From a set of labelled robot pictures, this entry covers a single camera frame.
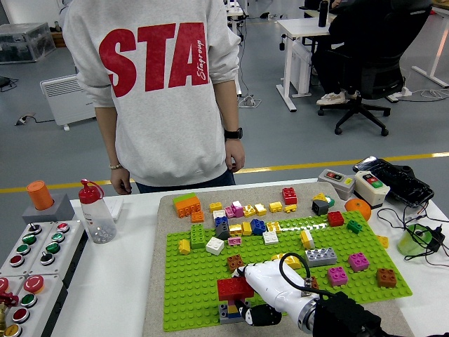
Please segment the person's right hand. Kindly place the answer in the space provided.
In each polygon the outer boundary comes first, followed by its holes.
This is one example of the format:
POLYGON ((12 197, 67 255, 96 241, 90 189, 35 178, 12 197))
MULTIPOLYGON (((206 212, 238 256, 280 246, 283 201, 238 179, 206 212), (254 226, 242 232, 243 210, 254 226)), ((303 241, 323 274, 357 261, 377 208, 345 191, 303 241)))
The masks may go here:
POLYGON ((130 173, 123 167, 111 170, 110 181, 115 191, 120 195, 129 195, 132 193, 130 185, 130 173))

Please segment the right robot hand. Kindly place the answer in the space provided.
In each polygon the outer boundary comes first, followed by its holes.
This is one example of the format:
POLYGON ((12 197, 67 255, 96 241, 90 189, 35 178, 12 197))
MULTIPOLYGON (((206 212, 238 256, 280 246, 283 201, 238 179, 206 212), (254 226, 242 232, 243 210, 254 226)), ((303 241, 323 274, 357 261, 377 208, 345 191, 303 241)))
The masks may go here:
POLYGON ((287 264, 280 260, 250 263, 238 267, 232 274, 244 276, 247 283, 262 299, 277 312, 286 312, 295 324, 305 333, 311 333, 314 324, 314 309, 319 296, 315 293, 303 296, 301 290, 294 288, 287 280, 303 286, 304 280, 287 264))

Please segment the person's left hand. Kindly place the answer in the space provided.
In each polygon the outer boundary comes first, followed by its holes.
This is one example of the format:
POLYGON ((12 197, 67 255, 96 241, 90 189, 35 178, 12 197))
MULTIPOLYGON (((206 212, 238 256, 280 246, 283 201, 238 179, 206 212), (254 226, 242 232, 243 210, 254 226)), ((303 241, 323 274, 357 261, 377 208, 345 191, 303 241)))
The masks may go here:
POLYGON ((243 143, 239 139, 227 139, 224 144, 227 168, 232 173, 236 173, 245 166, 246 155, 243 143))

